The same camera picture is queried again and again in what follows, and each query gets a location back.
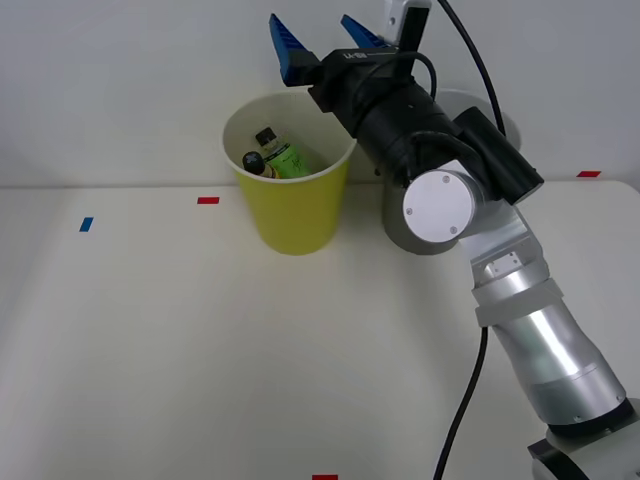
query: robotic arm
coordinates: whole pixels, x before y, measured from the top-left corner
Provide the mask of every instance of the robotic arm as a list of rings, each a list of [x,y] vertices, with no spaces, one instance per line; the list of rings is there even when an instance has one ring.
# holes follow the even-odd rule
[[[627,399],[576,323],[516,206],[543,179],[477,108],[452,121],[434,101],[435,71],[417,53],[430,7],[425,0],[388,2],[383,39],[345,16],[359,48],[322,61],[273,15],[284,83],[310,85],[322,111],[333,113],[402,190],[398,215],[415,237],[464,247],[478,323],[493,329],[549,426],[547,438],[529,447],[534,478],[640,478],[640,403]],[[430,70],[432,95],[411,76],[415,60]]]

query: gray cylinder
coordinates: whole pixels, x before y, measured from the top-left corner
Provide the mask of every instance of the gray cylinder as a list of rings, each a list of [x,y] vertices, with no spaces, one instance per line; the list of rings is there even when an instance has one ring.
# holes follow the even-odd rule
[[[611,367],[564,302],[493,328],[546,424],[593,420],[625,400],[626,392]]]

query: black bottle cap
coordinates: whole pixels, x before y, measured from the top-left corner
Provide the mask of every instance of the black bottle cap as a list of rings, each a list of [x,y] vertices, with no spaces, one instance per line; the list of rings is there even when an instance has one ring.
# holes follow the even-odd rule
[[[258,140],[258,143],[261,147],[264,147],[267,143],[274,141],[276,138],[278,137],[275,133],[273,133],[271,127],[265,128],[256,135],[256,140]]]
[[[245,153],[244,157],[242,157],[242,166],[247,172],[254,175],[262,175],[266,168],[264,158],[258,152]]]

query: silver robot arm segment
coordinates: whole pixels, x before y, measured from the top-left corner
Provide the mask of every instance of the silver robot arm segment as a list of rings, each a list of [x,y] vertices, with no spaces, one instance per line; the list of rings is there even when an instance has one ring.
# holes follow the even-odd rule
[[[470,259],[478,323],[493,329],[532,407],[549,425],[547,439],[530,447],[534,478],[640,478],[634,406],[562,300],[518,208],[486,202],[473,177],[453,161],[416,178],[403,211],[416,236],[431,243],[457,239]],[[604,468],[614,450],[616,465]],[[541,460],[551,455],[556,458]]]

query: cable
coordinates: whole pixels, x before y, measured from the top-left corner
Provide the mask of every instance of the cable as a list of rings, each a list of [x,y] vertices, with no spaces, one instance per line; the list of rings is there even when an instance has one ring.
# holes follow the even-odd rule
[[[433,66],[433,62],[429,60],[429,58],[426,55],[423,55],[420,52],[400,52],[400,53],[396,53],[392,57],[386,59],[384,62],[379,63],[378,65],[373,67],[371,70],[369,70],[369,73],[367,73],[367,75],[365,75],[365,77],[362,80],[360,80],[355,90],[353,91],[351,105],[355,105],[355,102],[358,97],[358,93],[360,93],[360,90],[362,89],[364,84],[367,83],[371,79],[371,77],[373,77],[376,73],[378,73],[381,69],[383,69],[387,65],[395,63],[399,60],[418,60],[427,67],[427,70],[429,70],[429,76],[431,77],[431,93],[429,93],[429,95],[431,95],[431,98],[435,100],[436,91],[438,90],[438,79],[436,76],[436,69]]]
[[[436,466],[436,473],[434,473],[433,475],[433,480],[441,480],[444,475],[444,469],[447,466],[447,460],[449,459],[449,454],[451,453],[451,447],[453,447],[453,441],[456,439],[456,433],[458,433],[458,428],[462,423],[462,418],[464,417],[464,414],[467,411],[467,407],[471,402],[471,397],[473,396],[473,392],[476,389],[476,385],[478,385],[480,372],[482,372],[482,365],[484,364],[484,358],[487,354],[488,343],[489,330],[487,329],[487,327],[483,327],[482,336],[480,337],[480,350],[478,351],[476,365],[475,367],[473,367],[473,373],[471,374],[471,379],[469,380],[467,391],[464,392],[464,397],[462,397],[462,401],[460,402],[460,406],[458,407],[456,416],[453,417],[453,422],[451,423],[451,427],[449,427],[449,433],[447,433],[447,438],[442,447],[442,452],[440,452],[440,458],[438,459],[438,465]]]
[[[458,18],[458,15],[456,15],[456,12],[454,12],[451,5],[449,5],[449,2],[447,0],[438,0],[438,3],[440,3],[440,6],[444,9],[446,14],[451,19],[451,22],[458,30],[458,33],[460,33],[460,36],[464,40],[464,43],[467,44],[467,48],[471,52],[471,56],[473,57],[473,61],[476,63],[478,70],[480,70],[482,81],[484,82],[484,86],[487,89],[487,93],[489,94],[489,101],[491,102],[491,108],[493,109],[493,114],[496,117],[496,126],[498,127],[498,130],[500,130],[500,133],[502,133],[503,135],[506,135],[506,130],[504,128],[504,120],[502,119],[502,112],[500,110],[500,104],[498,103],[498,97],[496,96],[496,91],[493,88],[493,83],[491,82],[491,77],[489,77],[489,72],[487,71],[487,67],[482,61],[482,57],[480,57],[480,52],[478,52],[478,49],[473,43],[473,40],[471,40],[469,33],[464,28],[464,25],[460,21],[460,18]]]

